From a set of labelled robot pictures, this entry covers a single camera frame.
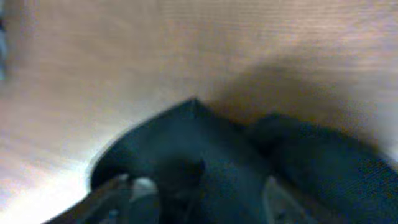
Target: wooden desk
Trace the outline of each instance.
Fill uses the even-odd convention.
[[[396,1],[9,0],[6,9],[1,223],[68,208],[111,142],[193,95],[238,121],[279,111],[398,155]]]

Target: wood grain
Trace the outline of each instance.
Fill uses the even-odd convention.
[[[198,96],[250,123],[271,111],[398,160],[396,1],[12,0],[0,84],[1,223],[87,193],[125,130]]]

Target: black cloth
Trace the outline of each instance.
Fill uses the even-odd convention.
[[[398,176],[372,150],[339,132],[285,116],[270,115],[242,127],[190,100],[116,141],[98,161],[91,187],[121,173],[156,180],[159,164],[177,156],[203,161],[205,171],[192,194],[166,203],[160,190],[160,208],[153,206],[159,198],[135,202],[131,223],[157,223],[137,211],[166,213],[165,207],[179,202],[186,203],[170,213],[186,223],[267,223],[262,190],[274,174],[352,222],[395,223]]]

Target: black object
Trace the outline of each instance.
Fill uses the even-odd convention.
[[[124,173],[155,180],[158,197],[130,203],[130,223],[256,224],[270,222],[262,191],[276,176],[350,222],[395,223],[398,175],[371,151],[285,116],[245,128],[190,100],[115,142],[98,161],[91,188]]]
[[[132,192],[130,182],[127,174],[117,175],[90,193],[83,201],[47,223],[127,224]]]

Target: black fabric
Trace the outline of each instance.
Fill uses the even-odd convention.
[[[158,195],[148,195],[131,204],[130,223],[159,223],[160,199]]]
[[[116,142],[97,164],[91,186],[97,188],[118,172],[153,178],[157,164],[176,154],[203,159],[206,167],[187,223],[266,222],[260,194],[270,172],[267,161],[234,124],[196,100],[172,108]]]
[[[398,223],[398,175],[372,147],[277,114],[246,136],[278,173],[325,206],[359,223]]]
[[[271,115],[242,128],[190,100],[111,146],[97,163],[91,186],[96,189],[123,172],[156,179],[159,164],[178,155],[203,160],[206,167],[195,195],[186,198],[197,198],[187,223],[266,223],[261,191],[270,174],[284,177],[353,222],[395,223],[397,174],[370,150],[336,131],[284,116]],[[173,203],[161,199],[160,213]],[[134,206],[152,209],[144,203]],[[131,223],[150,220],[132,217]]]
[[[154,170],[152,179],[163,205],[160,223],[187,223],[193,206],[199,201],[204,161],[178,155],[164,158]]]

